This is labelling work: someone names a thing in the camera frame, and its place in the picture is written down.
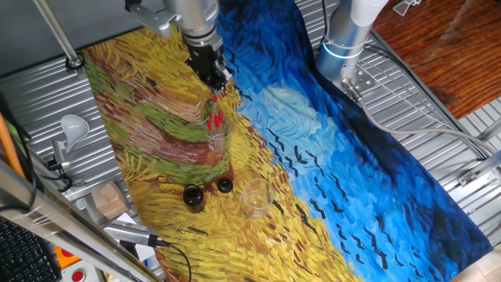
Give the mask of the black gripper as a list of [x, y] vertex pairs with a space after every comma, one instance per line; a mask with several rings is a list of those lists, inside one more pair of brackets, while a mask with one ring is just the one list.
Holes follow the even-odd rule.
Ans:
[[199, 79], [211, 90], [220, 94], [231, 81], [234, 72], [223, 65], [223, 40], [219, 34], [205, 38], [184, 37], [189, 50], [187, 64], [197, 73]]

